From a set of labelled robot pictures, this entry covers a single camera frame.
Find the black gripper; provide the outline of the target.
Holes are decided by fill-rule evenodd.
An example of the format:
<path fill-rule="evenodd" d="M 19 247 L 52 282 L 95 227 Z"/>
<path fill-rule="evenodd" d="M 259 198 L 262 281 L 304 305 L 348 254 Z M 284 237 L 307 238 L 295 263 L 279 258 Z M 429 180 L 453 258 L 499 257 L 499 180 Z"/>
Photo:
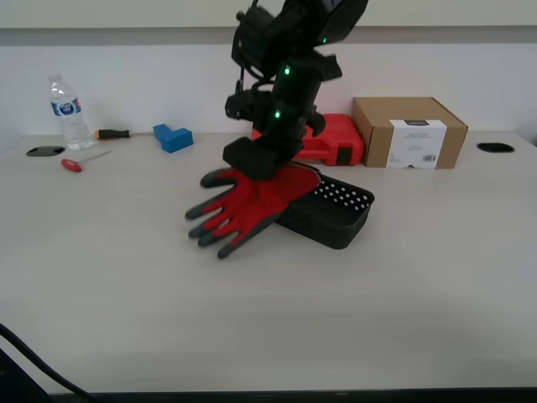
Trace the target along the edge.
<path fill-rule="evenodd" d="M 253 121 L 262 138 L 235 140 L 224 148 L 223 160 L 252 180 L 275 175 L 301 151 L 302 139 L 309 130 L 317 137 L 326 128 L 325 117 L 314 105 L 321 82 L 317 63 L 284 63 L 272 90 L 263 95 L 266 103 Z"/>

